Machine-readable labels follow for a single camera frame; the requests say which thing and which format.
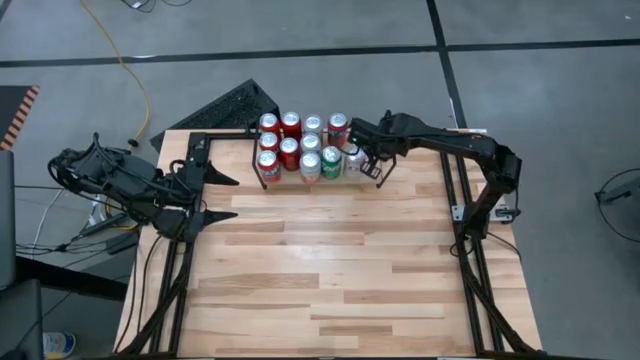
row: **red soda can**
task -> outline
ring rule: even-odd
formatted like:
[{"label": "red soda can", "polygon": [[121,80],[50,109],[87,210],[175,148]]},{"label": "red soda can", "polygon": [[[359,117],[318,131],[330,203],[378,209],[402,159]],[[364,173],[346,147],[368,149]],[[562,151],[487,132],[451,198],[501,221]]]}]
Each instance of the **red soda can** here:
[{"label": "red soda can", "polygon": [[260,150],[270,150],[278,153],[280,151],[280,139],[274,133],[262,133],[260,135]]},{"label": "red soda can", "polygon": [[296,141],[300,141],[302,138],[302,123],[297,113],[291,111],[282,116],[282,132],[284,133],[284,137],[290,137],[296,139]]},{"label": "red soda can", "polygon": [[285,138],[280,142],[280,160],[282,166],[289,171],[300,168],[300,148],[294,138]]},{"label": "red soda can", "polygon": [[274,184],[280,181],[282,172],[280,171],[280,161],[278,155],[273,151],[266,150],[258,156],[258,168],[262,173],[264,182]]},{"label": "red soda can", "polygon": [[347,128],[349,122],[342,113],[331,114],[329,117],[329,145],[342,148],[347,141]]},{"label": "red soda can", "polygon": [[262,114],[262,116],[260,116],[260,131],[262,131],[263,133],[274,133],[278,137],[278,140],[282,139],[282,135],[280,135],[280,123],[278,122],[278,118],[271,113]]}]

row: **soda can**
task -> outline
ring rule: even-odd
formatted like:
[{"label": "soda can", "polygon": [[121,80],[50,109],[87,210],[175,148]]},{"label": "soda can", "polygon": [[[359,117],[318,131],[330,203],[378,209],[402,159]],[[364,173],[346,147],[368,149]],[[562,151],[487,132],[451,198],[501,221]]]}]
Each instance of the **soda can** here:
[{"label": "soda can", "polygon": [[322,175],[327,179],[340,176],[342,154],[335,146],[327,146],[322,150]]},{"label": "soda can", "polygon": [[284,137],[290,137],[300,141],[302,138],[302,125],[300,124],[300,116],[294,112],[288,112],[282,117],[282,132]]},{"label": "soda can", "polygon": [[285,169],[296,171],[300,168],[300,148],[294,138],[285,138],[280,143],[280,160]]},{"label": "soda can", "polygon": [[266,150],[258,156],[258,168],[262,173],[264,182],[275,184],[280,181],[282,173],[280,171],[280,161],[275,152]]},{"label": "soda can", "polygon": [[341,148],[347,141],[349,123],[343,113],[334,113],[329,117],[329,145]]},{"label": "soda can", "polygon": [[260,150],[270,150],[277,153],[280,151],[280,139],[274,133],[262,133],[260,135]]},{"label": "soda can", "polygon": [[315,151],[308,151],[300,158],[300,176],[307,185],[312,185],[320,179],[320,155]]},{"label": "soda can", "polygon": [[364,151],[361,151],[357,146],[353,146],[350,153],[354,155],[347,155],[345,157],[343,174],[345,177],[355,180],[360,177],[360,167],[366,160],[367,156]]},{"label": "soda can", "polygon": [[300,150],[304,154],[307,151],[313,151],[320,154],[320,150],[322,150],[322,143],[320,142],[320,137],[314,133],[307,133],[302,136],[302,141],[300,141]]},{"label": "soda can", "polygon": [[260,116],[260,130],[263,133],[274,133],[278,137],[278,140],[282,139],[282,135],[280,135],[280,123],[278,122],[278,118],[271,113],[262,114],[262,116]]},{"label": "soda can", "polygon": [[322,130],[324,130],[324,123],[320,116],[312,114],[307,116],[302,123],[302,129],[306,133],[314,133],[320,138],[320,144],[322,145]]}]

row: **metal bracket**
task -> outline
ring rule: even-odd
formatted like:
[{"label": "metal bracket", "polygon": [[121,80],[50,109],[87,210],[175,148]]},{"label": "metal bracket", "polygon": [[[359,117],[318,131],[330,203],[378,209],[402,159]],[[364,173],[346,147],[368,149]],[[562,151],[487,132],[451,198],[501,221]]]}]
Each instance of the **metal bracket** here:
[{"label": "metal bracket", "polygon": [[[509,206],[507,205],[496,205],[493,209],[491,209],[489,222],[499,222],[502,224],[509,224],[513,221],[513,216],[508,215]],[[451,207],[451,216],[453,216],[453,221],[456,223],[461,223],[464,218],[464,205],[454,205]]]}]

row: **can cluster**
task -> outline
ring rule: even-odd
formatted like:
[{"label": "can cluster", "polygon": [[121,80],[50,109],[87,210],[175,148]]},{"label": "can cluster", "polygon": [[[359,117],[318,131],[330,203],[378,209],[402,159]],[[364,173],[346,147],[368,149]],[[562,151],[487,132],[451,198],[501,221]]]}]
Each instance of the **can cluster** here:
[{"label": "can cluster", "polygon": [[[327,128],[327,144],[323,144],[323,133]],[[354,146],[345,153],[349,122],[342,113],[329,117],[326,126],[322,118],[312,114],[304,119],[295,112],[288,112],[278,119],[267,113],[260,117],[261,136],[258,167],[266,183],[277,183],[282,168],[299,171],[305,184],[315,184],[320,176],[336,179],[340,176],[356,178],[365,160],[363,152]]]}]

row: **yellow cable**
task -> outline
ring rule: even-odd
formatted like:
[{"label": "yellow cable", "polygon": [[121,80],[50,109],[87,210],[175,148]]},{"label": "yellow cable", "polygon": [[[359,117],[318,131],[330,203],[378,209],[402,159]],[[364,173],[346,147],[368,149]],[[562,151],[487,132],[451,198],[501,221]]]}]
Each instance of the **yellow cable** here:
[{"label": "yellow cable", "polygon": [[118,58],[118,61],[120,62],[120,65],[127,70],[127,72],[129,74],[131,74],[131,76],[136,80],[136,82],[138,83],[138,86],[140,87],[140,90],[142,90],[142,94],[144,95],[144,101],[147,104],[147,113],[144,116],[144,123],[142,124],[142,126],[140,127],[140,129],[138,129],[138,132],[136,133],[136,136],[134,137],[134,140],[138,140],[138,138],[140,137],[140,135],[142,135],[142,132],[144,131],[144,129],[147,128],[147,125],[149,124],[149,118],[151,117],[151,103],[149,102],[149,96],[147,95],[147,91],[144,89],[144,86],[142,86],[142,82],[140,81],[140,79],[138,79],[138,77],[136,76],[136,74],[133,73],[133,71],[131,71],[131,69],[129,69],[129,67],[124,63],[124,61],[122,61],[122,57],[120,56],[120,52],[118,51],[118,48],[116,47],[116,44],[113,43],[113,40],[111,39],[111,36],[109,35],[109,33],[107,32],[107,30],[105,30],[104,26],[102,26],[102,24],[100,23],[100,21],[98,20],[98,18],[93,15],[93,13],[91,12],[91,10],[89,9],[89,7],[87,6],[87,3],[84,2],[84,0],[80,0],[80,4],[82,4],[82,7],[87,11],[87,13],[93,18],[93,21],[96,22],[96,24],[100,27],[100,30],[102,30],[102,33],[104,34],[104,36],[107,38],[107,40],[109,41],[109,44],[111,44],[111,47],[113,48],[113,51],[116,53],[116,57]]},{"label": "yellow cable", "polygon": [[[108,216],[111,216],[111,204],[109,204],[111,199],[107,198],[107,200],[105,201],[105,206],[104,206],[104,211],[107,213]],[[131,225],[131,226],[114,226],[114,228],[116,229],[120,229],[120,230],[125,230],[125,231],[131,231],[131,230],[135,230],[138,227],[138,225]]]}]

